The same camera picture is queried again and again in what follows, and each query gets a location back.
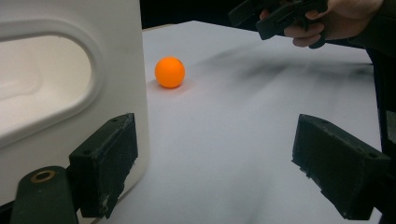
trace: ping pong ball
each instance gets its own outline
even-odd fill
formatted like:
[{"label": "ping pong ball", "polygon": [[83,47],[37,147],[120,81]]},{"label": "ping pong ball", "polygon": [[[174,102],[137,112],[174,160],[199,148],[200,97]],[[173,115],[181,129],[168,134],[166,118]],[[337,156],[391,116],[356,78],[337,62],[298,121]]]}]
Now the ping pong ball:
[{"label": "ping pong ball", "polygon": [[174,88],[181,84],[185,76],[183,63],[175,57],[164,57],[155,66],[155,77],[165,88]]}]

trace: person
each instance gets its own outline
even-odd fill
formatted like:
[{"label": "person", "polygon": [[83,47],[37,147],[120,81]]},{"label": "person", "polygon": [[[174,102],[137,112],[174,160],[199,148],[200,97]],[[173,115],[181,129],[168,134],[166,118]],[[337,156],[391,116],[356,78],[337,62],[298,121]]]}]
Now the person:
[{"label": "person", "polygon": [[[260,19],[268,14],[263,10]],[[307,31],[297,23],[284,30],[297,47],[314,44],[324,31],[327,40],[347,39],[351,44],[396,56],[395,0],[329,0],[327,11],[313,10],[305,16],[320,22],[311,24]]]}]

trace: oval opening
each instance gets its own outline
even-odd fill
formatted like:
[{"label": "oval opening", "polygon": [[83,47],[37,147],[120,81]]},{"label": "oval opening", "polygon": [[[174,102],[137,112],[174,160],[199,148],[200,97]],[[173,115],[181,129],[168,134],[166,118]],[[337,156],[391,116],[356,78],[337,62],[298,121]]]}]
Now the oval opening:
[{"label": "oval opening", "polygon": [[79,45],[53,35],[1,42],[0,68],[0,136],[71,105],[92,73]]}]

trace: orange ball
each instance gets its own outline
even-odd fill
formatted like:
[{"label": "orange ball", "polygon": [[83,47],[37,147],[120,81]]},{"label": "orange ball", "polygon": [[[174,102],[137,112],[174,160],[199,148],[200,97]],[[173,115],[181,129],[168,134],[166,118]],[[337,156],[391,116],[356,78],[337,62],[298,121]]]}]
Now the orange ball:
[{"label": "orange ball", "polygon": [[164,57],[155,66],[155,77],[165,88],[174,88],[181,84],[185,76],[183,63],[175,57]]}]

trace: human hand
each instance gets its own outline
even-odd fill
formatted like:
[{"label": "human hand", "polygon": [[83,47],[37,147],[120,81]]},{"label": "human hand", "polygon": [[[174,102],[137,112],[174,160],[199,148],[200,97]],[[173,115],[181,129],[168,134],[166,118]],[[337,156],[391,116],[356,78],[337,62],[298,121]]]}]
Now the human hand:
[{"label": "human hand", "polygon": [[[329,0],[327,11],[318,13],[314,10],[305,13],[309,20],[320,19],[319,22],[309,25],[307,31],[294,23],[284,33],[285,36],[293,38],[293,44],[297,47],[315,44],[323,30],[328,40],[356,36],[364,30],[382,3],[383,0]],[[268,15],[269,11],[265,9],[260,19],[265,19]]]}]

